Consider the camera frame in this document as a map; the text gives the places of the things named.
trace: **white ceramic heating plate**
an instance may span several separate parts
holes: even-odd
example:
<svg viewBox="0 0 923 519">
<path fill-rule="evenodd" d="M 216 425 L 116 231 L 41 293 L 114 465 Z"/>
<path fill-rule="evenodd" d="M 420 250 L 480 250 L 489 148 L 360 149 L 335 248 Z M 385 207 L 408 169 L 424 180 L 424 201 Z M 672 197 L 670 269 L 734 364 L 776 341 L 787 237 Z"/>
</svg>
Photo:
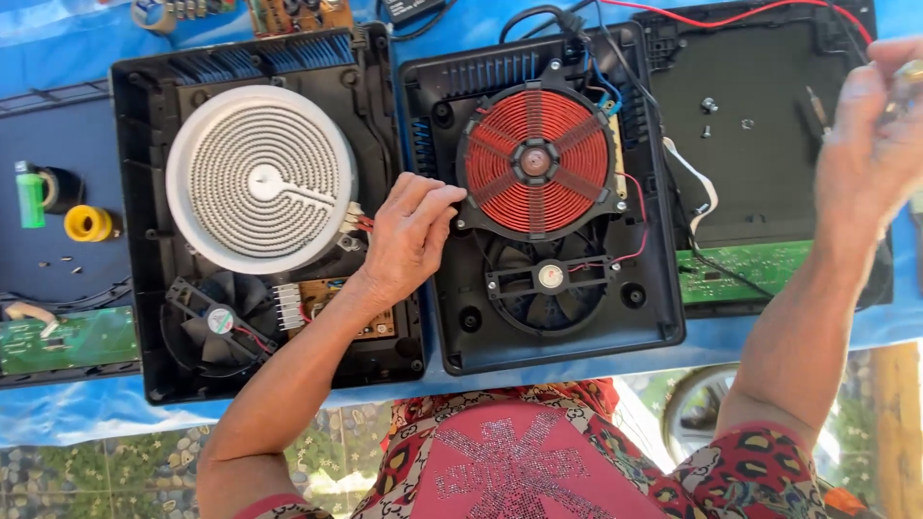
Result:
<svg viewBox="0 0 923 519">
<path fill-rule="evenodd" d="M 252 85 L 216 95 L 186 120 L 166 187 L 177 228 L 205 258 L 235 272 L 284 272 L 336 243 L 354 158 L 316 104 Z"/>
</svg>

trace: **white wire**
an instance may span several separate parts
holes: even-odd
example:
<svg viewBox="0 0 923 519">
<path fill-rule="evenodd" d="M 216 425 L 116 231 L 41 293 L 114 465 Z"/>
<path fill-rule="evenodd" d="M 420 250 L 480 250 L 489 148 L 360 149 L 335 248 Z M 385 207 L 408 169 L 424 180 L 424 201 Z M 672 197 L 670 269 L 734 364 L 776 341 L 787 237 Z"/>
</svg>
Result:
<svg viewBox="0 0 923 519">
<path fill-rule="evenodd" d="M 684 159 L 683 156 L 679 154 L 679 151 L 677 151 L 677 145 L 673 143 L 671 138 L 664 137 L 664 146 L 670 153 L 673 153 L 673 156 L 676 157 L 677 160 L 683 164 L 683 166 L 688 169 L 690 173 L 695 175 L 696 178 L 701 181 L 701 184 L 705 187 L 705 192 L 708 193 L 708 209 L 700 214 L 697 214 L 695 218 L 689 222 L 689 229 L 691 234 L 695 236 L 696 228 L 699 227 L 699 222 L 701 222 L 701 219 L 711 214 L 711 212 L 718 207 L 718 192 L 714 190 L 714 184 L 712 184 L 712 181 L 709 180 L 707 176 L 699 173 L 694 167 L 692 167 L 692 164 L 688 163 L 686 159 Z"/>
</svg>

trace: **tape roll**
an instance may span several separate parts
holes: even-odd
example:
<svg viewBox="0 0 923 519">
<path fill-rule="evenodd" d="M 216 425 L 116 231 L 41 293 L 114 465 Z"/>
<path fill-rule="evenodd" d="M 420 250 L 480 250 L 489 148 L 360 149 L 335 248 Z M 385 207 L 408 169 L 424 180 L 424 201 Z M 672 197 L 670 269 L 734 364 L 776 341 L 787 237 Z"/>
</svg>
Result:
<svg viewBox="0 0 923 519">
<path fill-rule="evenodd" d="M 69 171 L 56 167 L 36 169 L 42 178 L 42 210 L 47 214 L 65 214 L 83 203 L 83 181 Z"/>
<path fill-rule="evenodd" d="M 113 219 L 105 209 L 78 205 L 64 217 L 64 232 L 74 241 L 103 241 L 112 231 Z"/>
<path fill-rule="evenodd" d="M 155 6 L 161 8 L 161 19 L 148 23 L 148 12 Z M 131 19 L 142 29 L 161 35 L 170 34 L 176 29 L 176 14 L 167 11 L 162 0 L 131 0 Z"/>
</svg>

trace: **woman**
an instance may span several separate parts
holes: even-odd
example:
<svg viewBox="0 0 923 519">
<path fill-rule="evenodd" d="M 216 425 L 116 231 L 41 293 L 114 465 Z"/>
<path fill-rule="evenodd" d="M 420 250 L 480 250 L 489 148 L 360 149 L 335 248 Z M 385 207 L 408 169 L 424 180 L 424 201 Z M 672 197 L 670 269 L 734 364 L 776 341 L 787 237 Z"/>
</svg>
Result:
<svg viewBox="0 0 923 519">
<path fill-rule="evenodd" d="M 877 127 L 887 78 L 923 58 L 923 38 L 876 42 L 869 56 L 846 81 L 818 163 L 813 249 L 754 326 L 709 446 L 661 473 L 611 424 L 615 394 L 600 381 L 413 399 L 395 406 L 378 481 L 354 517 L 824 517 L 810 452 L 879 237 L 923 177 L 923 99 Z M 450 204 L 464 196 L 401 175 L 365 265 L 219 422 L 199 463 L 204 518 L 328 516 L 294 491 L 282 451 L 356 333 L 437 270 Z"/>
</svg>

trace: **red copper wire coil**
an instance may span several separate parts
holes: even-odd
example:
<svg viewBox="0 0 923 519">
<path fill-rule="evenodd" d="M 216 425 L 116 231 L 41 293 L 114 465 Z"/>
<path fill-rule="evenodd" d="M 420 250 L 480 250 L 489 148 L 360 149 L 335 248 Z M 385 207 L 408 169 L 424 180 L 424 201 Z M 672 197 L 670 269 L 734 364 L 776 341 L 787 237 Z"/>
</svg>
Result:
<svg viewBox="0 0 923 519">
<path fill-rule="evenodd" d="M 525 140 L 550 141 L 560 166 L 549 182 L 526 186 L 512 170 Z M 553 91 L 526 90 L 490 107 L 469 135 L 468 188 L 493 221 L 521 233 L 556 231 L 579 219 L 603 189 L 608 146 L 600 122 L 582 104 Z"/>
</svg>

